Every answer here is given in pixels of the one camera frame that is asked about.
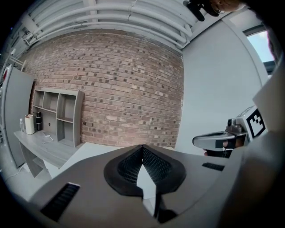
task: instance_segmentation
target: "sky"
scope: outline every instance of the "sky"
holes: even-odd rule
[[[249,36],[248,40],[253,45],[262,62],[274,60],[268,46],[267,31]]]

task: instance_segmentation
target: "power cord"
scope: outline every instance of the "power cord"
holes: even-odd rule
[[[22,170],[22,168],[24,167],[24,165],[25,165],[25,163],[21,166],[21,168],[19,169],[19,171],[18,171],[16,174],[14,174],[14,175],[8,177],[4,182],[6,182],[7,180],[9,180],[11,177],[14,177],[14,176],[16,176],[17,174],[19,174],[20,171]]]

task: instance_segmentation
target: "gray desk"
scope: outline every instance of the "gray desk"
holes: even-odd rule
[[[44,161],[61,168],[64,163],[79,149],[78,147],[70,147],[61,142],[57,142],[55,135],[51,135],[53,142],[46,142],[43,131],[34,134],[26,134],[21,131],[14,132],[19,139],[20,147],[26,163],[35,177],[40,171],[45,169]]]

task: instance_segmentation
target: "refrigerator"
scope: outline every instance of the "refrigerator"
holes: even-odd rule
[[[7,150],[16,167],[25,163],[19,140],[14,135],[20,130],[20,118],[29,114],[29,101],[34,78],[15,67],[7,67],[0,98],[0,128]]]

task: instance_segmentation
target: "black slot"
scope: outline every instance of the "black slot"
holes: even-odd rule
[[[224,166],[216,165],[216,164],[208,163],[208,162],[204,163],[202,166],[209,168],[209,169],[218,170],[218,171],[223,171],[224,169]]]
[[[54,221],[58,221],[79,188],[80,186],[76,184],[67,183],[41,210],[41,213]]]

